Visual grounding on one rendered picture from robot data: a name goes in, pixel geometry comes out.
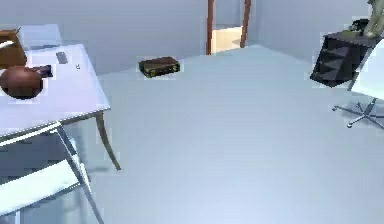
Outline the white chair behind table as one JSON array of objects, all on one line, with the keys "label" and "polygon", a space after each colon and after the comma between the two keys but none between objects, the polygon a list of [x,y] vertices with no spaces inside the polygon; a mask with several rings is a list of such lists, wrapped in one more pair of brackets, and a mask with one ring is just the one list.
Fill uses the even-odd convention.
[{"label": "white chair behind table", "polygon": [[19,28],[18,38],[25,50],[55,47],[62,44],[57,24],[23,25]]}]

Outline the dark flat phone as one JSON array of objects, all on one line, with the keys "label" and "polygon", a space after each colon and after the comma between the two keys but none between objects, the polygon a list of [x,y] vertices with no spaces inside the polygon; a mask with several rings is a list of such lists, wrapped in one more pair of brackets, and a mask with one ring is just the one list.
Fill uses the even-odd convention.
[{"label": "dark flat phone", "polygon": [[42,78],[52,77],[52,67],[50,65],[34,67],[34,70],[40,74]]}]

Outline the brown box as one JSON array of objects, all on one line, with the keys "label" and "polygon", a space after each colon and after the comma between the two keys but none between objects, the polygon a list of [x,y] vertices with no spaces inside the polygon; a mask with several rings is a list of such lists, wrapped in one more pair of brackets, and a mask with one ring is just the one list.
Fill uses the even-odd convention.
[{"label": "brown box", "polygon": [[16,30],[0,30],[0,44],[12,41],[12,44],[0,48],[0,69],[7,69],[13,66],[24,66],[27,57],[16,34]]}]

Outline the brown door frame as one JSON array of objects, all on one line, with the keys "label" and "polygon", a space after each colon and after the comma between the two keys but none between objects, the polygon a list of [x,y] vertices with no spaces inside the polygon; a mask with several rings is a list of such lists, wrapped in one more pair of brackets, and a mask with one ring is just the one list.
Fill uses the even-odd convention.
[{"label": "brown door frame", "polygon": [[[240,37],[240,48],[244,48],[247,40],[248,24],[251,11],[252,0],[244,0],[244,14]],[[207,0],[206,18],[206,55],[212,54],[212,34],[213,34],[214,0]]]}]

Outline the grey green statue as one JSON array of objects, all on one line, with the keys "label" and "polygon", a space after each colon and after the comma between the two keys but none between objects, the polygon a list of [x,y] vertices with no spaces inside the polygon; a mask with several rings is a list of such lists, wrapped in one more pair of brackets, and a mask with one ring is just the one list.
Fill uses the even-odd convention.
[{"label": "grey green statue", "polygon": [[368,0],[367,3],[372,6],[372,12],[363,35],[373,39],[384,32],[384,0]]}]

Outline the dark brown suitcase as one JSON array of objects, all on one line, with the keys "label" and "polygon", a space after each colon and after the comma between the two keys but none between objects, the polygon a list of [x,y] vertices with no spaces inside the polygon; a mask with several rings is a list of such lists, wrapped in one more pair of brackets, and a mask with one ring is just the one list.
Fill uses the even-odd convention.
[{"label": "dark brown suitcase", "polygon": [[147,78],[180,71],[180,63],[173,57],[160,57],[139,62],[139,70]]}]

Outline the white folding chair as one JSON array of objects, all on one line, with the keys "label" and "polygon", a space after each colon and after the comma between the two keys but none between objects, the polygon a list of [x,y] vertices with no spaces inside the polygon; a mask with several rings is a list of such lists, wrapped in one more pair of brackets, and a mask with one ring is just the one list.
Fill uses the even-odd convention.
[{"label": "white folding chair", "polygon": [[0,140],[0,224],[22,224],[23,210],[77,187],[83,189],[97,224],[105,224],[76,143],[61,123]]}]

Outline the brown round ball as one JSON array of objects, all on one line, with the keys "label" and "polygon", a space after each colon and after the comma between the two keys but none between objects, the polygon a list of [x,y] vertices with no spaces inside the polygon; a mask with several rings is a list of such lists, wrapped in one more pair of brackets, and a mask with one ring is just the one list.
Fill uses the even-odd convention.
[{"label": "brown round ball", "polygon": [[0,75],[0,88],[15,99],[32,99],[43,89],[41,75],[32,68],[15,66]]}]

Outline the black faceted cabinet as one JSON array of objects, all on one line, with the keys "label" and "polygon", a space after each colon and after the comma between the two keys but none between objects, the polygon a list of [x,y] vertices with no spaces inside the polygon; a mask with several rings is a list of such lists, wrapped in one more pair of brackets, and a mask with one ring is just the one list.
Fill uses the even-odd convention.
[{"label": "black faceted cabinet", "polygon": [[381,40],[350,31],[325,35],[310,79],[331,88],[353,80],[367,52]]}]

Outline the white swivel chair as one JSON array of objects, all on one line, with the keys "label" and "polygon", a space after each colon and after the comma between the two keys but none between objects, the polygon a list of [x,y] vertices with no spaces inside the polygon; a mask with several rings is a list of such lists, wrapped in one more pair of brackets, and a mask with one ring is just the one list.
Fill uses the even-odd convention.
[{"label": "white swivel chair", "polygon": [[384,115],[373,114],[372,111],[377,100],[384,101],[384,39],[382,39],[365,58],[360,67],[357,77],[350,84],[349,90],[354,93],[369,96],[372,100],[365,108],[360,102],[356,103],[356,110],[335,105],[332,110],[343,110],[356,115],[356,118],[347,123],[352,128],[355,123],[361,120],[368,120],[384,129],[384,124],[378,119],[384,119]]}]

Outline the black telephone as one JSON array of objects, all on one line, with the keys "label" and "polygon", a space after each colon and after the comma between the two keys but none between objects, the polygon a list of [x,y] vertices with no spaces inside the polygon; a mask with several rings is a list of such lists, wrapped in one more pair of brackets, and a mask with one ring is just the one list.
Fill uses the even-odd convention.
[{"label": "black telephone", "polygon": [[349,30],[356,31],[356,32],[363,32],[368,22],[369,22],[368,19],[354,20],[352,25],[349,27]]}]

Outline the white table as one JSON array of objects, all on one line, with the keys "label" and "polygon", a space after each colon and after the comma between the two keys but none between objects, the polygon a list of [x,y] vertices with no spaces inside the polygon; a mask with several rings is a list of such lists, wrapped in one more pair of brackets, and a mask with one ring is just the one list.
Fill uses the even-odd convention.
[{"label": "white table", "polygon": [[[64,52],[68,63],[60,64],[56,53]],[[106,151],[116,168],[120,165],[108,140],[104,112],[110,104],[104,94],[85,47],[81,44],[31,50],[27,65],[50,65],[53,76],[31,100],[16,100],[0,90],[0,138],[30,132],[60,122],[63,125],[94,117]]]}]

